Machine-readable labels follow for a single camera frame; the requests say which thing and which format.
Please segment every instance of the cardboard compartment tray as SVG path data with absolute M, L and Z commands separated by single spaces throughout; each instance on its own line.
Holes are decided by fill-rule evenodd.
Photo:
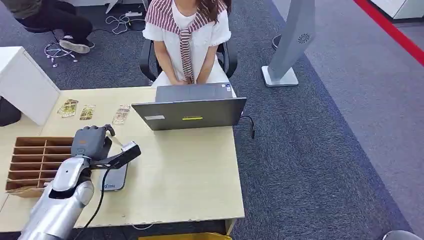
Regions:
M 39 198 L 63 161 L 71 157 L 73 137 L 17 137 L 5 191 Z

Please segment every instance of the laptop cable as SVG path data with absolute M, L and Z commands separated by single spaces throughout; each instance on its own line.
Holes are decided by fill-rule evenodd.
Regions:
M 247 115 L 240 117 L 240 119 L 242 119 L 242 118 L 249 118 L 250 119 L 250 123 L 251 123 L 251 125 L 250 125 L 250 134 L 251 134 L 251 138 L 252 139 L 255 139 L 255 132 L 256 132 L 256 130 L 255 130 L 255 122 L 253 121 L 253 118 L 251 116 L 247 116 Z

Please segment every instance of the striped scarf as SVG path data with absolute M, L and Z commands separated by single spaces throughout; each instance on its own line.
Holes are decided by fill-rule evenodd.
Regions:
M 172 1 L 174 0 L 151 1 L 145 21 L 168 32 L 172 32 L 179 35 L 179 51 L 181 54 L 184 78 L 188 84 L 194 84 L 195 78 L 193 74 L 192 56 L 190 52 L 190 38 L 192 37 L 192 32 L 197 31 L 201 27 L 207 25 L 210 20 L 205 14 L 202 14 L 198 8 L 192 24 L 187 28 L 180 29 L 173 17 Z M 207 9 L 204 4 L 204 1 L 207 0 L 202 0 L 200 4 L 203 5 L 204 9 Z M 218 14 L 220 14 L 227 8 L 227 6 L 221 0 L 212 1 L 218 1 Z

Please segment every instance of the power strip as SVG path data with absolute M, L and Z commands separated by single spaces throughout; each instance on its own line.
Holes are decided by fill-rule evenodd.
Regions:
M 142 12 L 132 12 L 132 11 L 128 11 L 127 13 L 125 13 L 125 17 L 137 17 L 137 16 L 143 16 Z

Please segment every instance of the laptop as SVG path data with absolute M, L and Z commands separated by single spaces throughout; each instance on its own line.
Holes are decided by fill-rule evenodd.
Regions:
M 233 97 L 229 83 L 210 83 L 160 86 L 156 102 L 131 106 L 157 131 L 237 125 L 246 101 L 245 97 Z

